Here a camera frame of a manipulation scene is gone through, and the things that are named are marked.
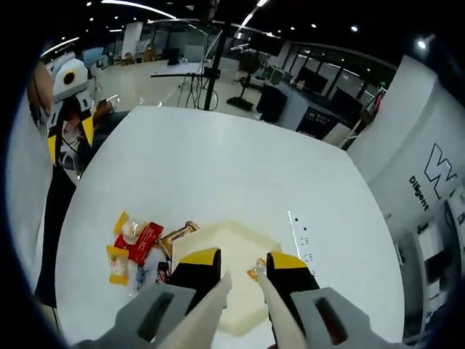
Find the ceiling light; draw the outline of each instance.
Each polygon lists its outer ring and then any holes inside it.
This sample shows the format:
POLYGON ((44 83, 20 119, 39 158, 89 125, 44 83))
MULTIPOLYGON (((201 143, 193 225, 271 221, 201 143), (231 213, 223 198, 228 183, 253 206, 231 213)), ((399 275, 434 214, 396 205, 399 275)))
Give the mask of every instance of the ceiling light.
POLYGON ((134 2, 129 2, 129 1, 120 1, 120 0, 103 0, 102 4, 114 4, 114 5, 124 5, 124 6, 132 6, 132 7, 139 7, 140 9, 146 9, 148 11, 156 12, 160 15, 172 18, 176 20, 176 17, 173 15, 170 15, 169 13, 160 11, 159 9, 154 9, 153 7, 141 5, 141 4, 135 4, 134 2))
POLYGON ((59 47, 61 47, 61 46, 65 46, 66 44, 69 44, 69 43, 71 43, 71 42, 73 42, 73 41, 76 41, 76 40, 78 40, 78 39, 79 39, 79 36, 77 36, 77 37, 75 37, 75 38, 73 38, 73 39, 69 39, 69 40, 67 40, 67 41, 64 41, 64 42, 58 44, 57 46, 53 46, 53 47, 49 48, 47 51, 45 51, 44 53, 42 53, 42 54, 41 54, 41 57, 43 57, 43 56, 46 55, 47 53, 50 53, 51 51, 56 50, 57 48, 59 48, 59 47))
POLYGON ((256 5, 257 7, 262 7, 268 2, 268 0, 260 0, 259 3, 256 5))
POLYGON ((423 40, 418 40, 416 42, 416 44, 418 45, 418 47, 420 47, 421 49, 426 49, 426 43, 423 41, 423 40))
POLYGON ((249 22, 249 20, 252 19, 253 16, 254 16, 253 13, 249 13, 249 14, 247 15, 246 19, 242 22, 242 24, 241 24, 240 26, 241 26, 241 27, 245 26, 245 25, 249 22))
POLYGON ((357 76, 357 77, 360 78, 360 75, 354 73, 353 71, 348 71, 347 69, 344 69, 344 71, 346 71, 346 72, 348 72, 348 73, 351 73, 352 75, 355 75, 355 76, 357 76))

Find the white wall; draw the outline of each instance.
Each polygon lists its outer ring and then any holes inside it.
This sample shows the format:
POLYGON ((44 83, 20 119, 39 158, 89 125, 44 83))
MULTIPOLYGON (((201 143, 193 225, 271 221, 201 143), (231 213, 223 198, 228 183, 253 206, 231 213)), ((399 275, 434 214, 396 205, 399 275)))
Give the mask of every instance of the white wall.
POLYGON ((137 42, 140 40, 140 34, 144 23, 134 22, 126 26, 124 31, 123 49, 121 50, 121 56, 123 57, 127 52, 131 52, 132 55, 136 56, 137 42))
POLYGON ((384 96, 376 123, 347 150, 358 170, 370 182, 402 147, 431 94, 436 74, 404 56, 384 96))
POLYGON ((186 45, 201 46, 206 49, 207 36, 200 31, 183 31, 171 33, 169 48, 179 49, 181 55, 185 53, 186 45))
POLYGON ((291 42, 286 41, 283 45, 283 48, 279 52, 279 56, 270 57, 270 59, 268 60, 268 64, 281 68, 281 66, 284 64, 284 60, 286 59, 290 48, 291 48, 291 42))
POLYGON ((348 153, 398 238, 432 216, 465 175, 465 109, 408 57, 381 108, 375 128, 348 153))
POLYGON ((465 110, 437 82, 402 151, 369 186, 391 234, 397 237, 431 217, 464 174, 465 110), (437 165, 445 159, 450 166, 447 162, 437 165), (438 175, 437 184, 430 181, 438 175), (412 176, 420 185, 426 210, 410 183, 412 176))

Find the yellow snack package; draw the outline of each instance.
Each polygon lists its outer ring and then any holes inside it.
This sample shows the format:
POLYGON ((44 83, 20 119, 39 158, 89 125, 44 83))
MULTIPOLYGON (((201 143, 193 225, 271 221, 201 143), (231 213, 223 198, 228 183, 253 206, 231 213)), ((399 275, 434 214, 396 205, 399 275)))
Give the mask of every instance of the yellow snack package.
POLYGON ((264 261, 263 258, 259 258, 258 260, 256 260, 256 265, 252 269, 247 270, 247 274, 255 282, 259 282, 259 277, 256 274, 257 269, 260 269, 265 275, 267 275, 267 263, 264 261))
POLYGON ((110 263, 111 284, 127 285, 129 280, 129 251, 107 246, 108 262, 110 263))

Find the computer monitor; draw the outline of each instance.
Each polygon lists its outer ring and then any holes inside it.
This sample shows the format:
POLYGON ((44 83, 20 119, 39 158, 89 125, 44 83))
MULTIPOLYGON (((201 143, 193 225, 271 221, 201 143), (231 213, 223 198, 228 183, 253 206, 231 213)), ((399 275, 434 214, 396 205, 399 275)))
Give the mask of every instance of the computer monitor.
POLYGON ((284 72, 280 69, 274 68, 270 77, 270 82, 273 85, 278 85, 283 79, 284 72))
POLYGON ((305 81, 305 87, 316 93, 322 93, 328 83, 328 79, 305 67, 300 70, 297 81, 305 81))
POLYGON ((362 103, 337 87, 333 98, 331 98, 329 108, 335 113, 341 114, 341 116, 350 123, 356 123, 362 107, 362 103))
POLYGON ((175 48, 164 49, 162 57, 168 60, 168 65, 176 65, 179 63, 180 50, 175 48))

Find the reflective floor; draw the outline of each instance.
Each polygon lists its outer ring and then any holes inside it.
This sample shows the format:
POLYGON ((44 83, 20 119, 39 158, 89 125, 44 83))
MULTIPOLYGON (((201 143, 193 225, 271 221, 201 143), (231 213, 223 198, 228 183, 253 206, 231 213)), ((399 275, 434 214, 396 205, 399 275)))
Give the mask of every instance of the reflective floor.
MULTIPOLYGON (((159 105, 176 107, 179 101, 179 107, 185 107, 190 91, 191 80, 182 77, 156 77, 150 75, 166 65, 166 61, 157 61, 150 63, 140 63, 133 65, 113 65, 105 70, 98 70, 95 73, 97 77, 97 94, 96 100, 110 98, 118 95, 120 103, 116 104, 117 111, 128 111, 138 105, 159 105)), ((222 76, 216 82, 214 91, 218 95, 212 97, 211 109, 217 104, 214 110, 218 113, 242 116, 254 119, 254 110, 252 112, 242 111, 226 103, 227 99, 239 96, 242 92, 242 86, 236 82, 240 76, 232 71, 222 71, 222 76)), ((197 81, 193 82, 193 91, 197 87, 197 81)), ((199 105, 203 108, 206 91, 203 90, 200 96, 199 105)), ((247 89, 244 93, 244 99, 257 105, 261 92, 255 89, 247 89)), ((187 102, 188 108, 193 108, 192 97, 187 102)))

